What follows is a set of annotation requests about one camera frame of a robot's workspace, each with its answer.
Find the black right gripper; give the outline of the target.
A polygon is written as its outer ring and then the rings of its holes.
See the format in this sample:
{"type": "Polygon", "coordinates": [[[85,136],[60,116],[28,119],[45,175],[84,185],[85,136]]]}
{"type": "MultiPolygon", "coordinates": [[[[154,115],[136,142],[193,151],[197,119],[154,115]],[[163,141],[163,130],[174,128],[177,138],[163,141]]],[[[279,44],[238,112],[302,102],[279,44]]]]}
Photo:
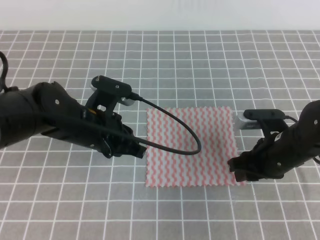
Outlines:
{"type": "Polygon", "coordinates": [[[267,153],[273,144],[273,138],[261,138],[249,155],[241,154],[228,160],[229,171],[234,172],[235,180],[237,182],[256,182],[261,179],[282,179],[284,174],[266,172],[266,165],[271,165],[267,153]]]}

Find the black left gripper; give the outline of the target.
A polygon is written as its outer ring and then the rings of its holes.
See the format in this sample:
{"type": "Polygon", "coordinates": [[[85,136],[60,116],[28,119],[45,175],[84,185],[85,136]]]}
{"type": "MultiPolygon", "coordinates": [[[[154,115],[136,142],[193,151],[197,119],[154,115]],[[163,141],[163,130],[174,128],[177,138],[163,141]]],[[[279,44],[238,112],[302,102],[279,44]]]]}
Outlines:
{"type": "Polygon", "coordinates": [[[133,130],[122,123],[122,117],[113,111],[102,111],[81,106],[79,145],[96,150],[106,158],[133,156],[142,159],[147,148],[128,137],[133,130]]]}

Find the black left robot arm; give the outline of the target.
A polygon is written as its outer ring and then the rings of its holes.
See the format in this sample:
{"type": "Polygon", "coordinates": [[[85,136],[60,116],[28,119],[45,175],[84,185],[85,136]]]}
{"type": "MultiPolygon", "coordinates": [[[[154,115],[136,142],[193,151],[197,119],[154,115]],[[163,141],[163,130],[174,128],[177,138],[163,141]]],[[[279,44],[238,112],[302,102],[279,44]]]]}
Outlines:
{"type": "Polygon", "coordinates": [[[146,147],[133,140],[133,130],[114,112],[120,96],[97,89],[85,105],[57,82],[27,89],[10,88],[0,95],[0,147],[37,134],[96,150],[106,158],[143,158],[146,147]]]}

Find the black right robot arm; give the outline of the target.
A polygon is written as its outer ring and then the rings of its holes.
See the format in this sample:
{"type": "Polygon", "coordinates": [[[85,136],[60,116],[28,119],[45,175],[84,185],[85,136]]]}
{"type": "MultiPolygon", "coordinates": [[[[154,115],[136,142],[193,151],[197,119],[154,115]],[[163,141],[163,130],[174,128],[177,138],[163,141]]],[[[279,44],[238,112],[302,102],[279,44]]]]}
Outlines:
{"type": "Polygon", "coordinates": [[[237,182],[282,179],[309,160],[319,162],[320,102],[308,103],[293,125],[287,119],[291,116],[279,109],[247,109],[238,117],[241,130],[262,130],[264,136],[252,150],[228,160],[237,182]]]}

